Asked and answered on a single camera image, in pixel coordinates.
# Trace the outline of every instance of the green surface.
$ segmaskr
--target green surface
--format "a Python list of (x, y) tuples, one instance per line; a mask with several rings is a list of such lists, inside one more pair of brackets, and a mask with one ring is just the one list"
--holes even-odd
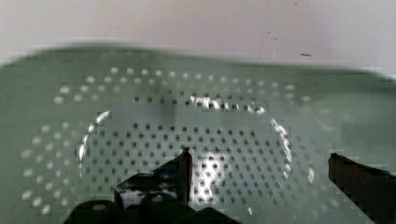
[(396, 88), (369, 72), (96, 45), (6, 64), (0, 85), (1, 223), (63, 222), (181, 146), (191, 206), (243, 223), (371, 223), (328, 179), (330, 152), (396, 171)]

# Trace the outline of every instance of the perforated tray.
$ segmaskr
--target perforated tray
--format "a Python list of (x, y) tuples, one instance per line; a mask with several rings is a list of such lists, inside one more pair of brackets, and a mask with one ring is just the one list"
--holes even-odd
[(370, 223), (331, 152), (394, 172), (396, 88), (376, 74), (76, 46), (0, 69), (2, 223), (62, 223), (191, 148), (190, 206), (242, 223)]

